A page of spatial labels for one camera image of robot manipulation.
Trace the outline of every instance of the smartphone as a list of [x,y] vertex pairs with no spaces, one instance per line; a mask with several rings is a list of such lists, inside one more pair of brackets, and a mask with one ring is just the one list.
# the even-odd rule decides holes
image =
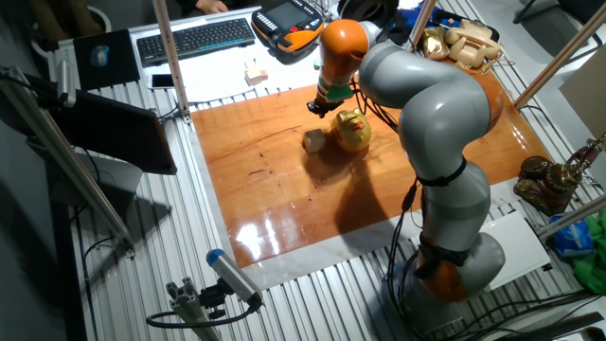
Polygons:
[[174,87],[172,75],[151,75],[151,77],[148,77],[148,87],[151,89],[166,89]]

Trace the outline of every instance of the bronze figurine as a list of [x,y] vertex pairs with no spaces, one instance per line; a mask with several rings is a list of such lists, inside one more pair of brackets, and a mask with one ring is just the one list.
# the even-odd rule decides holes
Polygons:
[[563,213],[582,180],[582,173],[606,146],[606,134],[590,138],[564,164],[542,156],[530,156],[522,163],[513,192],[547,216]]

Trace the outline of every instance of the keyboard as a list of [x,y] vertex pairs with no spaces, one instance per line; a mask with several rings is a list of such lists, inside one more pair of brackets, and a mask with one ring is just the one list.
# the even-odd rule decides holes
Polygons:
[[[234,19],[172,32],[179,59],[255,43],[255,35],[246,19]],[[165,63],[168,58],[161,36],[136,40],[143,67]]]

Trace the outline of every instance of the metal bracket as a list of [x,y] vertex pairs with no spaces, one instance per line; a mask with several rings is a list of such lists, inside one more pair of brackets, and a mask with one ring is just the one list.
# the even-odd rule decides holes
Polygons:
[[75,77],[74,65],[60,61],[57,66],[57,97],[66,108],[72,108],[76,104]]
[[189,111],[189,109],[185,109],[181,111],[181,118],[183,119],[183,121],[187,124],[191,123],[191,112]]
[[[174,282],[167,284],[167,293],[172,297],[169,302],[170,307],[186,323],[210,321],[206,309],[200,305],[200,298],[191,278],[183,278],[182,287],[178,287]],[[192,328],[192,330],[203,340],[221,341],[221,337],[214,327]]]
[[134,256],[136,256],[136,252],[134,252],[133,245],[131,243],[124,243],[124,257],[132,260]]

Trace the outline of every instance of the wooden board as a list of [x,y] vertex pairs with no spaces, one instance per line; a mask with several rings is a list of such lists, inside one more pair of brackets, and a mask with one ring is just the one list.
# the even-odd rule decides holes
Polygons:
[[[334,117],[308,112],[315,91],[314,85],[192,114],[240,267],[400,214],[415,174],[398,136],[372,113],[367,151],[346,153],[328,138],[322,152],[306,154],[303,134],[327,131]],[[349,99],[339,110],[355,107]],[[491,184],[517,176],[526,157],[546,156],[510,101],[496,127],[464,153]]]

